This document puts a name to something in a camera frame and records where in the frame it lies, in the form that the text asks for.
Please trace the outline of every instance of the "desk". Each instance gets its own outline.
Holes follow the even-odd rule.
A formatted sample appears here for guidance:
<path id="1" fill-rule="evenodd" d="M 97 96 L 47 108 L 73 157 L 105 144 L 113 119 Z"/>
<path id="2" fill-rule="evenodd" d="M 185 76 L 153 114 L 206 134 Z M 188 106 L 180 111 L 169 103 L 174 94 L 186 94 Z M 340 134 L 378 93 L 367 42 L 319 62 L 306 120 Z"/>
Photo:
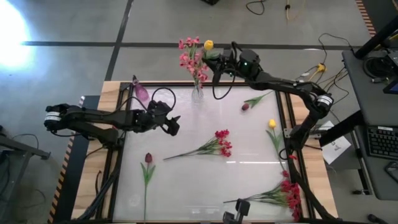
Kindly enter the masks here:
<path id="1" fill-rule="evenodd" d="M 370 56 L 380 56 L 383 52 L 371 52 Z M 366 153 L 368 139 L 366 126 L 398 126 L 397 95 L 384 94 L 382 83 L 373 84 L 363 71 L 363 61 L 355 58 L 351 51 L 343 52 L 343 59 L 361 110 L 355 112 L 322 136 L 320 143 L 327 143 L 355 130 L 359 156 L 366 168 L 376 197 L 380 200 L 398 200 L 398 184 L 384 171 L 388 159 L 369 157 Z"/>
<path id="2" fill-rule="evenodd" d="M 119 87 L 121 82 L 105 82 L 103 85 L 103 89 L 101 92 L 101 96 L 98 103 L 99 110 L 105 111 L 114 111 L 116 107 L 116 101 L 119 95 Z M 290 124 L 289 118 L 294 118 L 296 123 L 301 123 L 308 114 L 307 109 L 305 108 L 302 100 L 298 97 L 292 97 L 292 105 L 294 110 L 294 115 L 291 116 L 288 112 L 288 103 L 285 101 L 285 96 L 282 94 L 282 104 L 284 107 L 284 115 L 287 124 Z M 75 144 L 76 139 L 72 140 L 70 144 Z M 307 144 L 319 147 L 319 143 L 315 140 L 309 140 Z M 99 148 L 101 145 L 98 141 L 92 141 L 88 145 L 87 153 Z M 95 198 L 95 180 L 99 170 L 104 172 L 104 164 L 106 161 L 107 150 L 101 150 L 87 158 L 86 162 L 84 163 L 80 183 L 78 184 L 78 190 L 76 193 L 76 200 L 72 206 L 73 209 L 71 211 L 72 218 L 79 217 L 87 208 L 87 206 L 92 202 Z M 118 152 L 113 152 L 113 162 L 114 165 L 116 160 L 116 155 Z M 328 176 L 326 173 L 325 163 L 323 161 L 322 152 L 316 149 L 311 149 L 309 147 L 305 147 L 303 149 L 303 158 L 305 161 L 305 168 L 307 171 L 307 177 L 309 181 L 310 188 L 313 190 L 315 196 L 319 199 L 321 204 L 331 213 L 333 216 L 337 217 L 337 211 L 335 207 L 335 203 L 333 200 L 333 195 L 331 192 Z M 67 188 L 68 186 L 59 185 L 59 188 Z M 104 200 L 104 207 L 103 207 L 103 217 L 107 217 L 108 215 L 108 208 L 110 203 L 110 193 L 112 189 L 110 189 L 107 193 L 107 196 Z M 58 210 L 60 204 L 57 201 L 57 198 L 60 198 L 60 194 L 56 192 L 58 196 L 53 200 L 53 208 L 50 212 L 49 222 L 58 222 L 60 221 L 56 218 L 58 213 L 65 212 Z M 302 207 L 304 209 L 304 214 L 308 216 L 308 210 L 305 208 L 307 205 L 305 204 L 305 200 L 302 200 L 303 204 Z"/>

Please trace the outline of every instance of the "concrete floor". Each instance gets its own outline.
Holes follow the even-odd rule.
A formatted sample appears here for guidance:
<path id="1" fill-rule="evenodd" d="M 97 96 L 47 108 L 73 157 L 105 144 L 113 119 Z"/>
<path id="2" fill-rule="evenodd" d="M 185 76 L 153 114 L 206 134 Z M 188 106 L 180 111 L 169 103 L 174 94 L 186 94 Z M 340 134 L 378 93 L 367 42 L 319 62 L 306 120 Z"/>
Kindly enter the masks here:
<path id="1" fill-rule="evenodd" d="M 284 2 L 266 1 L 262 16 L 245 8 L 248 1 L 220 0 L 208 6 L 199 0 L 135 0 L 132 4 L 123 42 L 177 42 L 179 38 L 199 35 L 217 43 L 232 40 L 244 44 L 320 45 L 318 37 L 329 32 L 347 38 L 352 45 L 369 39 L 355 0 L 307 0 L 307 8 L 293 22 L 286 23 Z M 52 153 L 41 161 L 32 158 L 19 190 L 19 205 L 37 203 L 43 191 L 45 204 L 28 210 L 16 209 L 18 220 L 47 222 L 67 138 L 51 135 L 43 126 L 44 109 L 58 103 L 77 104 L 82 95 L 99 95 L 113 47 L 40 47 L 18 45 L 20 41 L 115 42 L 127 0 L 0 0 L 0 124 L 10 136 L 34 133 L 40 148 Z M 293 1 L 293 13 L 300 1 Z M 323 37 L 325 45 L 345 45 Z M 295 78 L 323 60 L 321 50 L 256 50 L 262 67 L 274 76 Z M 112 80 L 189 80 L 178 67 L 177 49 L 122 47 Z M 329 50 L 328 71 L 324 78 L 342 67 L 340 50 Z M 359 109 L 349 78 L 339 82 L 350 95 L 333 107 L 344 119 Z M 344 92 L 332 88 L 336 99 Z M 336 123 L 330 114 L 327 119 Z M 33 144 L 29 138 L 22 142 Z M 365 222 L 370 212 L 390 223 L 398 222 L 394 208 L 374 196 L 355 196 L 359 177 L 352 170 L 330 172 L 339 216 L 344 220 Z"/>

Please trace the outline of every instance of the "wooden table frame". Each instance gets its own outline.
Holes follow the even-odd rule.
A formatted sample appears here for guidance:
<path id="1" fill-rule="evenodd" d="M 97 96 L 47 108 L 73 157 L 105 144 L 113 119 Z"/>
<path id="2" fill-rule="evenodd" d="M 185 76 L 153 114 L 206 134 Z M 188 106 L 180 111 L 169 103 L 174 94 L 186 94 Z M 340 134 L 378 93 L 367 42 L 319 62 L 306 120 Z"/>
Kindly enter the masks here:
<path id="1" fill-rule="evenodd" d="M 145 86 L 192 86 L 192 82 L 141 82 Z M 220 86 L 230 86 L 230 82 L 221 82 Z M 235 82 L 234 86 L 246 86 L 244 82 Z M 115 108 L 120 106 L 123 99 L 131 95 L 132 88 L 128 88 L 129 84 L 126 82 L 104 82 L 101 96 L 99 98 L 98 110 L 104 111 L 114 111 Z M 305 108 L 302 100 L 299 97 L 290 95 L 285 95 L 284 93 L 277 92 L 277 104 L 279 107 L 280 120 L 282 121 L 283 128 L 291 128 L 296 124 L 300 124 L 304 118 L 308 115 L 308 110 Z M 99 124 L 101 128 L 109 128 L 109 125 Z M 63 163 L 62 171 L 60 174 L 60 180 L 58 181 L 57 189 L 55 191 L 52 208 L 50 211 L 50 216 L 48 223 L 55 223 L 65 220 L 65 212 L 68 216 L 72 215 L 72 218 L 79 217 L 86 208 L 90 205 L 96 196 L 95 192 L 95 181 L 97 179 L 98 171 L 102 172 L 102 178 L 99 177 L 98 180 L 103 185 L 109 174 L 115 168 L 117 162 L 121 162 L 123 156 L 123 149 L 116 150 L 100 150 L 83 160 L 83 165 L 81 169 L 81 175 L 79 176 L 78 190 L 75 192 L 76 197 L 73 200 L 72 207 L 68 208 L 69 211 L 65 211 L 65 206 L 58 203 L 61 197 L 62 191 L 65 190 L 67 186 L 64 184 L 64 178 L 68 173 L 68 161 L 70 154 L 72 153 L 72 148 L 76 139 L 71 138 L 68 145 L 67 153 L 65 154 L 65 161 Z M 320 147 L 319 142 L 313 139 L 307 141 L 308 145 L 314 147 Z M 84 151 L 84 155 L 94 151 L 101 147 L 101 144 L 95 140 L 90 141 L 88 148 L 77 149 Z M 303 179 L 310 186 L 312 192 L 315 194 L 320 203 L 328 210 L 328 212 L 337 217 L 336 207 L 333 200 L 333 195 L 331 193 L 331 188 L 326 173 L 325 163 L 323 161 L 322 152 L 317 149 L 312 149 L 310 147 L 304 147 L 302 151 L 299 151 L 296 155 L 298 161 L 295 165 L 297 170 L 302 174 Z M 105 198 L 103 200 L 100 209 L 97 212 L 95 218 L 101 219 L 101 217 L 107 217 L 101 219 L 101 222 L 112 222 L 113 219 L 113 209 L 116 201 L 117 194 L 118 177 L 115 183 L 107 191 Z M 302 197 L 302 210 L 304 217 L 309 218 L 319 218 L 319 214 L 314 211 L 312 205 L 303 196 Z"/>

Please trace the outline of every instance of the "green leaf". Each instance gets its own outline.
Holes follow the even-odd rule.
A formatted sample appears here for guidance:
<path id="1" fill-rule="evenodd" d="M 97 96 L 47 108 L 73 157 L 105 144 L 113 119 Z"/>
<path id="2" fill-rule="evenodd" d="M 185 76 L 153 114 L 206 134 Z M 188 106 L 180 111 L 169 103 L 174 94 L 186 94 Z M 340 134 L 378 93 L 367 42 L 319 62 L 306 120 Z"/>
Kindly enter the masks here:
<path id="1" fill-rule="evenodd" d="M 212 59 L 212 58 L 215 58 L 215 57 L 217 57 L 219 54 L 220 54 L 220 53 L 218 53 L 218 52 L 209 52 L 209 51 L 206 51 L 206 53 L 205 53 L 205 59 Z"/>
<path id="2" fill-rule="evenodd" d="M 145 185 L 147 184 L 147 169 L 145 168 L 145 166 L 141 163 L 141 168 L 142 168 L 142 174 L 144 175 L 144 182 Z"/>
<path id="3" fill-rule="evenodd" d="M 268 130 L 267 130 L 267 133 L 268 133 L 269 137 L 271 138 L 272 143 L 274 144 L 274 147 L 275 147 L 276 139 L 275 139 L 274 135 L 271 132 L 269 132 Z"/>
<path id="4" fill-rule="evenodd" d="M 197 47 L 196 47 L 196 45 L 193 45 L 193 47 L 191 47 L 191 51 L 189 52 L 189 57 L 191 59 L 193 59 L 193 56 L 195 56 L 196 51 L 197 51 Z"/>
<path id="5" fill-rule="evenodd" d="M 278 136 L 276 137 L 275 149 L 276 149 L 277 151 L 279 150 L 280 140 L 282 140 L 282 133 L 279 133 Z"/>
<path id="6" fill-rule="evenodd" d="M 152 168 L 149 169 L 149 172 L 148 172 L 148 183 L 149 183 L 150 179 L 152 178 L 152 175 L 154 174 L 155 167 L 156 166 L 153 166 Z"/>
<path id="7" fill-rule="evenodd" d="M 250 100 L 246 100 L 245 101 L 245 103 L 249 103 L 250 104 L 250 108 L 253 108 L 256 104 L 258 104 L 261 100 L 262 100 L 262 98 L 263 97 L 265 97 L 266 96 L 266 94 L 264 94 L 264 95 L 262 95 L 262 96 L 258 96 L 258 97 L 254 97 L 254 98 L 251 98 Z"/>

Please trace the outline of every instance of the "black robotic arm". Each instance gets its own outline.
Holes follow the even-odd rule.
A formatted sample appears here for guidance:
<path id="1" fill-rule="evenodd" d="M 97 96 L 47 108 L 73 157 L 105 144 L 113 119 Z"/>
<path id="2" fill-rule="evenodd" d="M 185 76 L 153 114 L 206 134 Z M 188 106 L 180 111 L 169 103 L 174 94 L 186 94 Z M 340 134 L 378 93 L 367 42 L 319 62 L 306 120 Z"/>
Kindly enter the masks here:
<path id="1" fill-rule="evenodd" d="M 241 51 L 239 60 L 237 60 L 237 49 Z M 296 125 L 290 132 L 290 137 L 285 145 L 287 155 L 292 154 L 294 151 L 301 150 L 304 147 L 310 130 L 316 125 L 319 119 L 324 118 L 328 114 L 333 104 L 331 95 L 320 88 L 316 83 L 276 78 L 264 72 L 259 64 L 260 58 L 258 54 L 252 50 L 240 49 L 235 42 L 232 42 L 231 49 L 224 49 L 224 52 L 217 57 L 202 58 L 202 61 L 206 63 L 214 73 L 213 88 L 219 84 L 221 75 L 228 73 L 233 76 L 233 82 L 236 77 L 243 78 L 254 90 L 276 90 L 297 95 L 303 99 L 306 108 L 309 110 L 309 114 L 301 125 Z M 292 180 L 294 179 L 294 181 L 301 186 L 305 195 L 309 201 L 311 201 L 320 216 L 326 220 L 337 221 L 314 196 L 308 185 L 301 178 L 300 173 L 296 170 L 291 159 L 288 159 L 288 163 L 289 167 L 292 168 L 290 173 Z M 302 221 L 306 222 L 312 220 L 302 218 Z M 235 220 L 233 222 L 228 221 L 228 223 L 240 222 L 239 220 Z"/>
<path id="2" fill-rule="evenodd" d="M 44 126 L 52 133 L 71 129 L 85 138 L 96 138 L 105 147 L 110 147 L 117 143 L 118 131 L 113 128 L 101 129 L 92 123 L 110 124 L 116 129 L 135 133 L 143 133 L 160 126 L 165 133 L 175 136 L 180 128 L 177 123 L 179 116 L 167 119 L 167 114 L 171 110 L 166 103 L 154 100 L 149 102 L 145 110 L 116 110 L 114 112 L 61 104 L 46 108 Z"/>

